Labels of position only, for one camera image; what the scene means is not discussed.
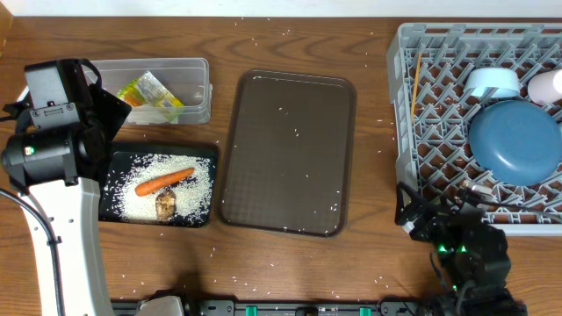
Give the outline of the white tissue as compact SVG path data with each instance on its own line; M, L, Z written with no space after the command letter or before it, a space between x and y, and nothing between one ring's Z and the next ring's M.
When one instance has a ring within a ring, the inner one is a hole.
M127 125L168 125L176 124L182 109L154 107L149 104L134 107L126 118Z

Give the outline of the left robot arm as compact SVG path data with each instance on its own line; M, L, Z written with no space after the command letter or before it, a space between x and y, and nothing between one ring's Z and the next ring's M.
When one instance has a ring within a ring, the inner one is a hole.
M99 177L130 105L104 90L87 59L25 67L21 99L4 107L15 121L1 153L32 236L44 315L112 315L101 254Z

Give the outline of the foil snack wrapper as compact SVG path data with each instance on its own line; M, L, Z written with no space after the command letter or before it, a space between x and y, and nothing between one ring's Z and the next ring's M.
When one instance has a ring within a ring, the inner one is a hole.
M154 107L182 109L181 113L184 111L184 104L150 71L133 79L118 92L117 97L133 108L149 104Z

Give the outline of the white plastic cup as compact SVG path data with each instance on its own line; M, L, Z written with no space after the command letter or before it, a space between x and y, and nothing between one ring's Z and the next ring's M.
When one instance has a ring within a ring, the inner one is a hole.
M536 104L546 105L561 99L562 70L552 70L535 75L528 84L530 100Z

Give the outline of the light blue bowl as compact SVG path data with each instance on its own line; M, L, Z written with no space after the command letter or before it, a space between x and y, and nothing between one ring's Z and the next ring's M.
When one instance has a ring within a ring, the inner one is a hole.
M473 70L465 83L473 97L483 97L495 90L492 98L510 98L520 95L517 73L508 68L479 68Z

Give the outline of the clear plastic bin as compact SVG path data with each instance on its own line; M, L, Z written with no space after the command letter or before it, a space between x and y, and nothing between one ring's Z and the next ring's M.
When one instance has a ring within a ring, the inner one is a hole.
M213 86L204 58L99 60L93 65L102 77L103 88L115 97L133 79L150 71L184 104L177 123L169 125L204 124L211 117Z

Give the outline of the orange carrot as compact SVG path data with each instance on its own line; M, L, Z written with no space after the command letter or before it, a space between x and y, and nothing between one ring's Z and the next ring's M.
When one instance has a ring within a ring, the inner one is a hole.
M189 169L179 170L177 172L170 173L167 175L158 176L154 179L139 184L134 190L135 194L138 197L144 197L146 195L150 195L160 189L170 186L171 184L180 182L185 178L188 178L193 174L194 171L195 171L194 168L189 168Z

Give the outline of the dark blue plate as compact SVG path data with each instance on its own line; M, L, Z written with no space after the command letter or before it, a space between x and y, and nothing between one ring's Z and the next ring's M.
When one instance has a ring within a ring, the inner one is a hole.
M561 130L554 118L524 101L501 101L481 111L469 128L476 162L511 185L541 183L561 163Z

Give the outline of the wooden chopstick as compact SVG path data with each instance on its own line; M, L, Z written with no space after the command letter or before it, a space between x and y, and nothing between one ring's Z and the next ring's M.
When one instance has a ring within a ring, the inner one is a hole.
M418 93L418 85L419 85L419 81L420 81L420 70L421 70L421 64L422 64L422 52L418 52L417 54L417 62L416 62L416 69L415 69L415 74L414 74L414 86L413 86L413 91L412 91L412 102L411 102L411 107L410 107L410 119L411 119L411 123L412 125L414 125L414 117L415 117L415 107L416 107L416 103L417 103L417 93Z

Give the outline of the white rice pile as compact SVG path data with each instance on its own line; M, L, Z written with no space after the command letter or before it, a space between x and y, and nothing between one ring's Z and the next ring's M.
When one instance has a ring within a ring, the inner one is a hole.
M144 197L135 194L135 188L141 183L189 168L195 171L180 182ZM208 220L215 170L211 158L117 152L102 189L99 218L135 224L200 227ZM176 195L176 212L172 218L159 221L155 200L166 190Z

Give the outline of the grey dishwasher rack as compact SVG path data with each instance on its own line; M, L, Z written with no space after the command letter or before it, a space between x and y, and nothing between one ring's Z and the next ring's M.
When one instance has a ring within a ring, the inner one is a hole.
M421 70L414 125L410 107L417 54ZM561 67L559 23L405 23L391 43L386 62L394 107L400 182L437 203L453 196L460 183L473 180L493 189L483 222L512 236L561 234L561 171L532 186L514 186L478 165L468 144L472 119L495 103L491 93L473 97L465 90L479 68L508 68L517 73L520 95L539 73Z

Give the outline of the brown food scrap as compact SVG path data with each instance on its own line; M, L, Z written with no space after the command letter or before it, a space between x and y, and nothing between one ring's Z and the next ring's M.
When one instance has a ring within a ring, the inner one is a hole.
M172 190L160 193L155 200L157 219L166 221L172 218L176 212L176 195Z

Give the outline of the black waste tray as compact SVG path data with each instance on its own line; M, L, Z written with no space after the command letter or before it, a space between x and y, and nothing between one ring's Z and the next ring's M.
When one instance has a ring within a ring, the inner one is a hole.
M106 183L107 174L109 168L112 165L113 156L117 152L126 152L126 153L140 153L140 154L173 154L173 155L187 155L187 156L195 156L195 157L203 157L203 158L211 158L214 160L216 170L214 172L214 181L217 174L217 167L219 162L218 157L218 149L213 146L203 146L203 145L196 145L196 146L172 146L172 145L156 145L156 144L141 144L141 143L115 143L112 146L112 154L111 154L111 161L109 164L104 168L103 175L100 176L101 181L101 197L102 197L102 189Z

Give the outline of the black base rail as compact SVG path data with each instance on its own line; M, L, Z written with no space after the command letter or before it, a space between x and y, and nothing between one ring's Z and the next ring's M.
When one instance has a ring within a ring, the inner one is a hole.
M197 316L407 316L452 315L415 302L382 300L375 304L321 303L236 303L229 300L202 300L182 305L184 315Z

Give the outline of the dark brown serving tray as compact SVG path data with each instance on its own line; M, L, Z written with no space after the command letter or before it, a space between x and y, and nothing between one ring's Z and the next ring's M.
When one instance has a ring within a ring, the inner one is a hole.
M357 93L340 77L270 70L237 87L216 215L321 238L347 219Z

